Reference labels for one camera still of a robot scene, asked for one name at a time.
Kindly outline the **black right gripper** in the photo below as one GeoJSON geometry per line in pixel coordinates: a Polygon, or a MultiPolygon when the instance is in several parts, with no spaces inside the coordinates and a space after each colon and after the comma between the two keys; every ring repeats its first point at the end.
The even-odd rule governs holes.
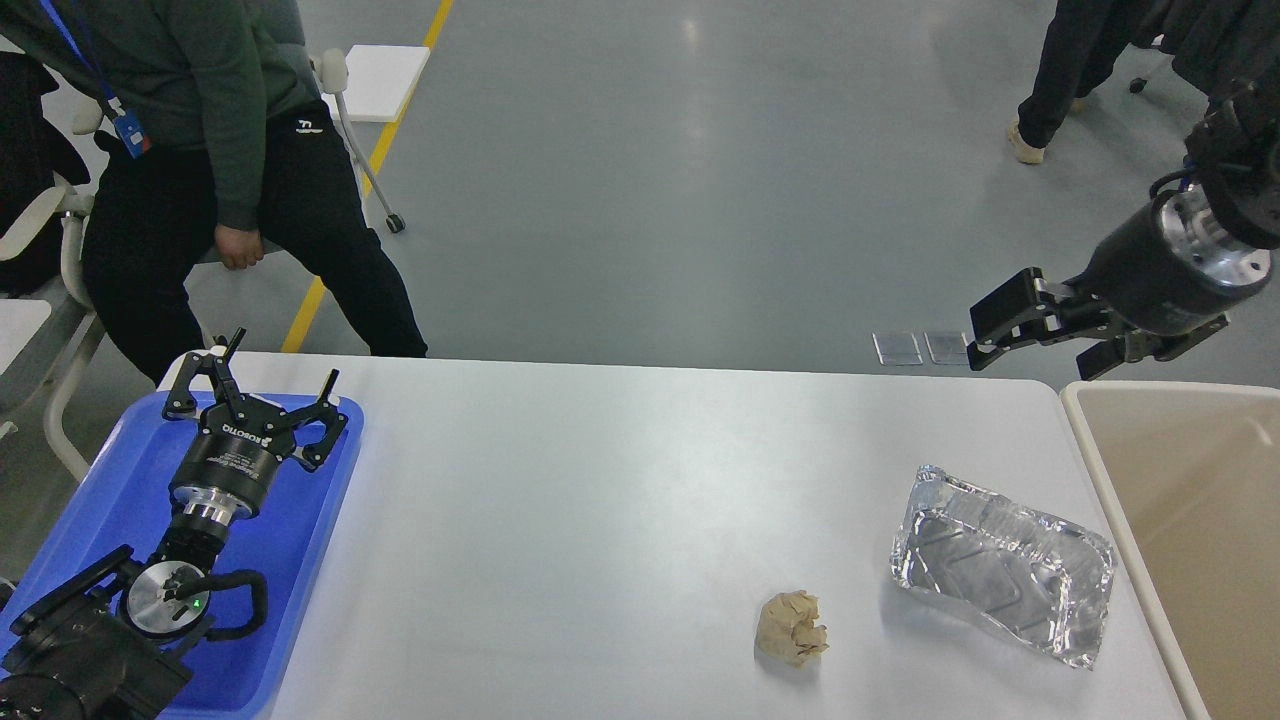
{"type": "Polygon", "coordinates": [[[1080,334],[1105,340],[1076,356],[1079,378],[1096,380],[1140,363],[1149,346],[1203,332],[1272,274],[1272,251],[1230,233],[1202,188],[1165,191],[1107,236],[1068,286],[1028,266],[972,305],[968,365],[982,372],[1015,348],[1080,334]]]}

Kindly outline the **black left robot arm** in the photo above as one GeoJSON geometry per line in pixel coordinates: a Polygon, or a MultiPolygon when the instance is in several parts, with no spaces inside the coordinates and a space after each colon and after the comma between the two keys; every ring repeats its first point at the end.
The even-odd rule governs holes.
{"type": "Polygon", "coordinates": [[[5,719],[250,717],[279,682],[361,416],[242,389],[237,331],[133,407],[3,623],[5,719]]]}

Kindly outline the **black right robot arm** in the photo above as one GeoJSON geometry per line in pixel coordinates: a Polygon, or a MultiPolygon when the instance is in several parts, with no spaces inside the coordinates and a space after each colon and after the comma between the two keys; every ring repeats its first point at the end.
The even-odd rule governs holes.
{"type": "Polygon", "coordinates": [[[1193,126],[1181,169],[1052,282],[1028,266],[970,309],[974,372],[1032,345],[1076,338],[1084,380],[1128,363],[1167,363],[1228,327],[1228,313],[1272,281],[1277,255],[1277,92],[1238,81],[1193,126]]]}

